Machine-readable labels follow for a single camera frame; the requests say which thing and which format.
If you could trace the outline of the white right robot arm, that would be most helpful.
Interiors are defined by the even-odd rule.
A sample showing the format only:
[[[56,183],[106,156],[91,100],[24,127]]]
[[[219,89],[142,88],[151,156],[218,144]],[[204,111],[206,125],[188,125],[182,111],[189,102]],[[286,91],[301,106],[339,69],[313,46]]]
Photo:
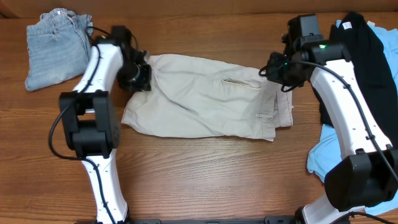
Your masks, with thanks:
[[[347,223],[397,192],[397,150],[381,131],[359,89],[348,49],[329,40],[273,52],[259,75],[288,92],[308,81],[337,133],[341,162],[327,173],[325,193],[299,208],[291,223]]]

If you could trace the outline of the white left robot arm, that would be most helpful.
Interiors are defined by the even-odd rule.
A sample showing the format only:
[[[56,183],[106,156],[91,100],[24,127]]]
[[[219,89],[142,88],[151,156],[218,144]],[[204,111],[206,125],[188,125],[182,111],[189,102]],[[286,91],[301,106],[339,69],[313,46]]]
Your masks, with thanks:
[[[96,202],[95,223],[129,223],[129,208],[116,168],[120,125],[111,90],[114,82],[127,91],[149,91],[151,68],[135,37],[97,37],[91,58],[77,86],[59,98],[57,122],[67,146],[81,161]]]

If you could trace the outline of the beige khaki shorts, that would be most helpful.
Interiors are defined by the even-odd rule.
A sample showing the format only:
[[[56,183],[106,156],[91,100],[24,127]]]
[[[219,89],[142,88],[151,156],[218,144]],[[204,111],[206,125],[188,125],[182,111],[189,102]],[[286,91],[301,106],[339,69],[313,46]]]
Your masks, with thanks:
[[[121,120],[138,133],[273,141],[277,128],[293,125],[292,94],[256,68],[177,54],[148,63],[151,89],[131,96]]]

